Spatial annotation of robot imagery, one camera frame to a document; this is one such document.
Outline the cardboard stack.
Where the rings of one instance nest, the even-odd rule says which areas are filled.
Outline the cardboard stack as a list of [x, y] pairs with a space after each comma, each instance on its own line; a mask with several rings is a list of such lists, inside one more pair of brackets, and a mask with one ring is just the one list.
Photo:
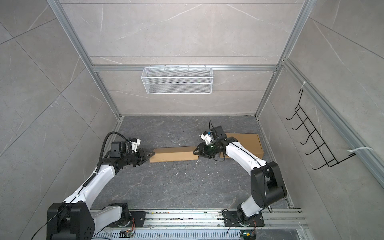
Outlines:
[[158, 148], [154, 150], [155, 155], [150, 158], [151, 163], [179, 162], [198, 160], [194, 155], [196, 147]]

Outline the brown cardboard box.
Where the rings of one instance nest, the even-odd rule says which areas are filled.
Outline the brown cardboard box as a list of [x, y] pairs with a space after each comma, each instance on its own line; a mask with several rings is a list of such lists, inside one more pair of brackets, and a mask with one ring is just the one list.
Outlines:
[[242, 146], [256, 157], [263, 159], [264, 150], [258, 134], [226, 133], [227, 137], [234, 137]]

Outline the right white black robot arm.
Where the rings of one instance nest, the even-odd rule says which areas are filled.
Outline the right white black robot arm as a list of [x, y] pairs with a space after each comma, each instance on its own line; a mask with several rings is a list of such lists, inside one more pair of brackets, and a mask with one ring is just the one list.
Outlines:
[[240, 221], [252, 218], [287, 196], [279, 165], [252, 154], [235, 137], [228, 137], [222, 126], [203, 132], [201, 139], [203, 142], [193, 151], [194, 155], [214, 159], [222, 153], [224, 158], [235, 160], [250, 175], [251, 196], [238, 206], [237, 216]]

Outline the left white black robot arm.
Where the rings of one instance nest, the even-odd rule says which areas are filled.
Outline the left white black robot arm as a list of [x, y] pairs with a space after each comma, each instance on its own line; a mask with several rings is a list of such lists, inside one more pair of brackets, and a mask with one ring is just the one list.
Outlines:
[[140, 141], [113, 142], [111, 149], [101, 154], [101, 160], [91, 176], [61, 203], [52, 204], [47, 211], [48, 240], [90, 240], [105, 227], [133, 226], [128, 204], [110, 204], [91, 213], [97, 196], [107, 183], [125, 166], [137, 167], [155, 152], [139, 148]]

